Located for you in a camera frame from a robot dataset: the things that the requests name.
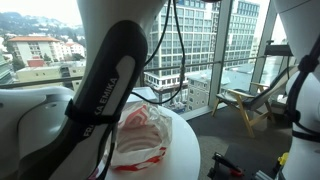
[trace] wooden chair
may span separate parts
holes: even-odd
[[[249,136],[254,137],[253,130],[251,128],[253,125],[268,117],[272,120],[272,122],[274,122],[274,116],[270,103],[268,102],[270,96],[278,91],[281,87],[284,87],[288,79],[297,71],[297,66],[290,66],[286,68],[273,80],[270,86],[251,82],[252,85],[256,85],[258,87],[260,93],[250,93],[241,89],[228,89],[225,93],[217,94],[217,98],[212,110],[212,116],[214,116],[218,104],[223,102],[229,107],[240,111]],[[263,104],[266,106],[267,112],[258,111],[258,108],[262,107]],[[259,116],[250,119],[247,111],[254,111],[258,113]]]

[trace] red and white bag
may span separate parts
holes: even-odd
[[[118,124],[111,168],[138,171],[159,162],[172,140],[172,120],[157,107],[138,102],[124,110]],[[104,159],[107,159],[110,139]]]

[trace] franka logo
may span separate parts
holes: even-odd
[[[100,98],[99,105],[96,107],[96,110],[94,111],[94,114],[96,116],[100,115],[102,113],[102,110],[104,109],[105,105],[107,104],[110,95],[113,91],[114,86],[116,85],[118,79],[117,78],[111,78],[108,82],[108,85],[104,89],[104,92]]]
[[[99,104],[96,107],[96,110],[94,111],[94,114],[96,116],[99,116],[102,113],[105,105],[107,104],[107,102],[108,102],[108,100],[110,98],[110,95],[111,95],[111,93],[113,91],[113,88],[115,87],[117,81],[118,81],[118,78],[109,79],[109,82],[108,82],[106,88],[104,89],[103,94],[102,94],[102,96],[101,96],[101,98],[99,100]],[[88,126],[86,128],[83,136],[86,136],[86,137],[90,136],[91,133],[93,132],[93,130],[94,130],[94,126],[93,125]]]

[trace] white table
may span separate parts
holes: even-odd
[[[160,107],[172,117],[172,142],[166,155],[156,165],[137,172],[108,170],[106,180],[197,180],[200,170],[200,149],[189,124],[175,112]]]

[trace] black cord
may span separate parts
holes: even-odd
[[[167,8],[167,14],[166,14],[166,19],[165,19],[165,22],[164,22],[164,27],[163,27],[163,30],[162,30],[162,34],[161,34],[161,37],[159,39],[159,42],[158,42],[158,45],[156,47],[156,49],[153,51],[152,55],[150,56],[150,58],[144,63],[144,66],[146,66],[147,64],[149,64],[149,62],[152,61],[152,59],[154,58],[154,56],[157,54],[158,50],[159,50],[159,47],[162,43],[162,40],[164,38],[164,35],[166,33],[166,30],[167,30],[167,26],[168,26],[168,19],[169,19],[169,13],[170,13],[170,5],[171,5],[171,0],[168,0],[168,8]]]
[[[110,150],[109,150],[109,154],[108,154],[108,158],[107,158],[106,164],[105,164],[101,174],[97,178],[97,180],[104,180],[106,178],[107,172],[108,172],[108,169],[109,169],[109,166],[110,166],[110,163],[111,163],[113,151],[114,151],[114,148],[115,148],[116,132],[117,132],[117,128],[118,128],[118,123],[112,124],[110,126],[112,126]]]
[[[182,35],[181,35],[181,31],[180,31],[180,27],[179,27],[179,20],[178,20],[178,15],[177,15],[177,7],[176,7],[176,3],[173,3],[173,9],[174,9],[174,17],[175,17],[175,21],[176,21],[176,25],[177,25],[177,31],[178,31],[178,35],[179,35],[179,41],[180,41],[180,45],[181,45],[181,49],[182,49],[182,59],[181,59],[181,67],[180,67],[180,83],[179,83],[179,89],[176,91],[176,93],[171,96],[169,99],[165,100],[165,101],[161,101],[161,102],[152,102],[144,97],[142,97],[141,95],[135,93],[135,92],[131,92],[131,94],[136,95],[137,97],[141,98],[142,100],[151,103],[151,104],[164,104],[166,102],[171,101],[173,98],[175,98],[178,93],[181,91],[182,89],[182,85],[183,85],[183,80],[185,77],[185,62],[186,62],[186,54],[185,54],[185,49],[184,49],[184,45],[183,45],[183,39],[182,39]]]
[[[288,56],[287,68],[286,68],[287,69],[288,80],[290,79],[289,61],[290,61],[290,56]]]

